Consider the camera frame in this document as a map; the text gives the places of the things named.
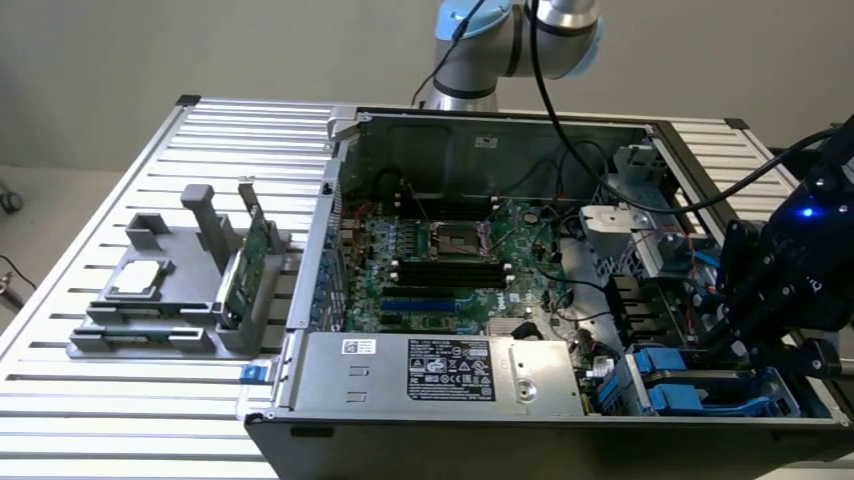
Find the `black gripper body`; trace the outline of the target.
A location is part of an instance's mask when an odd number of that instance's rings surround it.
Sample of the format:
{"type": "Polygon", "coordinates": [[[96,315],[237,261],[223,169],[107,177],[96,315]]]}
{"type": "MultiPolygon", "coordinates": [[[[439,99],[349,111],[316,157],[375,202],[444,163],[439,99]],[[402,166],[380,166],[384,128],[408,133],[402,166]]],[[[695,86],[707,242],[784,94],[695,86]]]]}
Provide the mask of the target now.
{"type": "Polygon", "coordinates": [[[839,167],[810,172],[762,231],[772,278],[791,289],[779,323],[838,331],[853,319],[853,181],[839,167]]]}

